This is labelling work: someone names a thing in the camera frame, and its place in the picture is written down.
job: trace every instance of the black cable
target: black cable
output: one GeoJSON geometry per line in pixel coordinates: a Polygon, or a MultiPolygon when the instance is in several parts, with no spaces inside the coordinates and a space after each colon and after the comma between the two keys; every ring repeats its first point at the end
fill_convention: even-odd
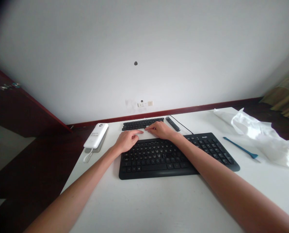
{"type": "Polygon", "coordinates": [[[187,127],[185,127],[183,124],[181,124],[184,128],[186,128],[188,131],[190,131],[191,132],[191,134],[194,134],[194,133],[192,133],[192,131],[191,130],[189,130],[187,127]]]}

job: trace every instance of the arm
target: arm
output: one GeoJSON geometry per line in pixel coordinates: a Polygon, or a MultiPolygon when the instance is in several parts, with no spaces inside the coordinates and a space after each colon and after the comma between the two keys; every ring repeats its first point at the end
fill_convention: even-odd
{"type": "Polygon", "coordinates": [[[145,130],[170,140],[185,154],[245,231],[289,232],[289,215],[229,168],[163,122],[145,130]]]}
{"type": "Polygon", "coordinates": [[[138,141],[136,133],[143,131],[122,132],[115,145],[46,208],[25,232],[69,232],[110,164],[138,141]]]}

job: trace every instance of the curtain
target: curtain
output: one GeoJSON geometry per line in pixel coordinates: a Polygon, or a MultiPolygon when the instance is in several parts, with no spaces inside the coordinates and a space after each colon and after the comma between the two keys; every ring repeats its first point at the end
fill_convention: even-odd
{"type": "Polygon", "coordinates": [[[260,102],[272,105],[271,110],[282,111],[289,118],[289,77],[269,91],[260,102]]]}

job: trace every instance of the white cable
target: white cable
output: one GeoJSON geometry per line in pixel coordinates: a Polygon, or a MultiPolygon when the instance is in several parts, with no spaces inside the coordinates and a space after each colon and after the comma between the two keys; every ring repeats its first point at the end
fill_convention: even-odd
{"type": "Polygon", "coordinates": [[[93,154],[93,148],[91,148],[90,152],[84,157],[83,163],[88,163],[88,161],[90,160],[92,154],[93,154]]]}

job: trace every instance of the door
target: door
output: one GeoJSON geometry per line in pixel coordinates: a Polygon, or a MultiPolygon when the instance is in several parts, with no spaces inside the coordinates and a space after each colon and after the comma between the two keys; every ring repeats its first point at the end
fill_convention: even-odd
{"type": "Polygon", "coordinates": [[[23,137],[72,132],[69,127],[1,71],[0,125],[23,137]]]}

